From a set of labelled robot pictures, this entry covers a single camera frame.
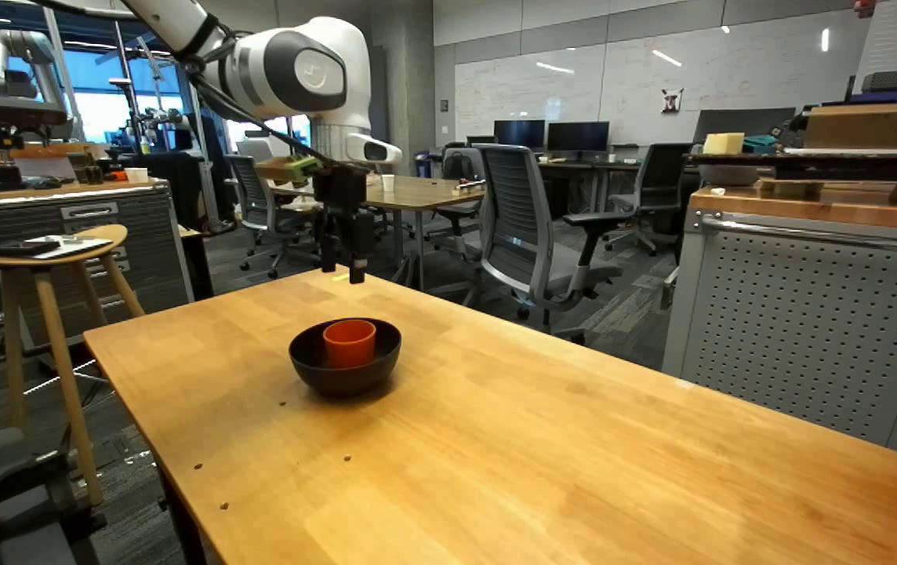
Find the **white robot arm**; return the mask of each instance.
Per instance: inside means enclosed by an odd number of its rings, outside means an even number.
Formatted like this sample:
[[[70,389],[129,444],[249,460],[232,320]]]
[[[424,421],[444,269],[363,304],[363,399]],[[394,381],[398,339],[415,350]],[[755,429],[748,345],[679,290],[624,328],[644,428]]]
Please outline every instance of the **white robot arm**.
[[[371,139],[371,60],[363,34],[331,14],[297,27],[232,37],[195,0],[125,0],[187,67],[202,92],[220,92],[243,120],[309,114],[313,149],[340,164],[394,164],[398,146]]]

